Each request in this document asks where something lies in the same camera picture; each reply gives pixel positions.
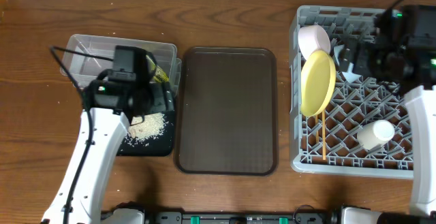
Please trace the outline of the light blue bowl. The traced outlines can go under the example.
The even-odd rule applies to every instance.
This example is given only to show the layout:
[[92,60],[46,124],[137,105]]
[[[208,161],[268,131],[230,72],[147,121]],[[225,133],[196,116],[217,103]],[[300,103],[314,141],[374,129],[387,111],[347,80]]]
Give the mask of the light blue bowl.
[[[339,53],[340,53],[340,51],[342,51],[342,49],[344,49],[344,47],[345,47],[344,45],[339,45],[339,46],[335,46],[333,48],[333,60],[336,63],[338,71],[340,70],[340,68],[339,68],[339,66],[340,66]],[[357,81],[361,77],[361,75],[354,74],[352,72],[352,68],[353,67],[354,67],[354,65],[351,64],[351,67],[349,67],[347,71],[342,71],[341,72],[342,75],[344,76],[345,80],[347,82],[349,82],[349,83],[353,83],[353,82]]]

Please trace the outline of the green orange snack wrapper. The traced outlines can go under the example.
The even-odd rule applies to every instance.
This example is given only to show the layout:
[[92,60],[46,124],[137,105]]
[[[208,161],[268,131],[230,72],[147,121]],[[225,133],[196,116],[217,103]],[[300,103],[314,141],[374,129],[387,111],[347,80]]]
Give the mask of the green orange snack wrapper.
[[151,78],[151,80],[153,82],[168,82],[169,81],[169,77],[167,76],[166,72],[160,68],[160,66],[158,66],[156,64],[156,61],[153,57],[151,57],[150,55],[146,55],[146,59],[148,61],[149,64],[149,71],[150,74],[153,75],[153,77]]

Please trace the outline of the rice food scraps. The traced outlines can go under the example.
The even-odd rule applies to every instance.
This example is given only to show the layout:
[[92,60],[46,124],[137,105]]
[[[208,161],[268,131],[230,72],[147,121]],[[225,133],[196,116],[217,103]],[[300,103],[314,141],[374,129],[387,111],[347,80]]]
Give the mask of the rice food scraps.
[[126,144],[132,147],[149,146],[151,142],[163,136],[167,124],[166,115],[163,113],[133,117],[128,129]]

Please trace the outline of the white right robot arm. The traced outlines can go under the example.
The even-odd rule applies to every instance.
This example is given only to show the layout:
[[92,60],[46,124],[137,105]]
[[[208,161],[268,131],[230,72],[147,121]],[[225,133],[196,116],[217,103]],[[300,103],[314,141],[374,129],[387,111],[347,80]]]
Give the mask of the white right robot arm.
[[399,84],[409,115],[414,150],[414,181],[409,214],[342,207],[339,223],[435,222],[435,7],[389,7],[375,19],[373,43],[347,40],[339,68]]

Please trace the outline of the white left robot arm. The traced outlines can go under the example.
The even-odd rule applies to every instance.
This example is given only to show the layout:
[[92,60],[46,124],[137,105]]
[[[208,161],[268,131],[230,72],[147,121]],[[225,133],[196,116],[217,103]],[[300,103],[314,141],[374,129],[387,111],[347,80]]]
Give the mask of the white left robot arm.
[[152,52],[116,46],[112,67],[80,88],[57,55],[50,53],[76,88],[82,101],[80,131],[61,186],[42,222],[146,223],[144,208],[128,202],[108,214],[102,203],[119,147],[134,117],[174,110],[174,93],[162,78],[163,70]]

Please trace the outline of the pink shallow bowl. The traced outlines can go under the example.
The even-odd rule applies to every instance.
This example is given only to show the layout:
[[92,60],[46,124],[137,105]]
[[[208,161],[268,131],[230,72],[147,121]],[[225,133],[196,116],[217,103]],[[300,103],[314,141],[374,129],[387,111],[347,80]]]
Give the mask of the pink shallow bowl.
[[304,59],[308,59],[315,51],[330,53],[330,39],[327,32],[319,25],[302,27],[298,32],[298,47]]

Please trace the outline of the white green cup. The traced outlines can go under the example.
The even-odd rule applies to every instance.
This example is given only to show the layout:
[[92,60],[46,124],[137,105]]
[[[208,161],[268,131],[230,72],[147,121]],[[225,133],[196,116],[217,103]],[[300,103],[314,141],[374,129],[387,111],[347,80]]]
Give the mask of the white green cup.
[[378,120],[362,127],[357,133],[357,141],[365,150],[388,143],[395,135],[394,125],[386,120]]

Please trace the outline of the yellow plate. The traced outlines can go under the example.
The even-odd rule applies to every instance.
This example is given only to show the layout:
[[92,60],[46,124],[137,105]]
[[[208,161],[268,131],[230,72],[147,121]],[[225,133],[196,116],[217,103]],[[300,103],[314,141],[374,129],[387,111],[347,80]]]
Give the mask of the yellow plate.
[[300,111],[306,117],[323,112],[332,99],[336,67],[332,57],[323,50],[313,52],[301,71]]

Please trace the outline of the wooden chopstick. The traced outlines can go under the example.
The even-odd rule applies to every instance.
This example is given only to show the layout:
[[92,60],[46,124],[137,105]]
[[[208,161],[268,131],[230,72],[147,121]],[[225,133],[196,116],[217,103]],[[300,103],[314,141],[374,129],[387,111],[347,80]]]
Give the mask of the wooden chopstick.
[[326,115],[322,111],[322,159],[326,160]]
[[315,143],[319,143],[319,114],[315,116]]

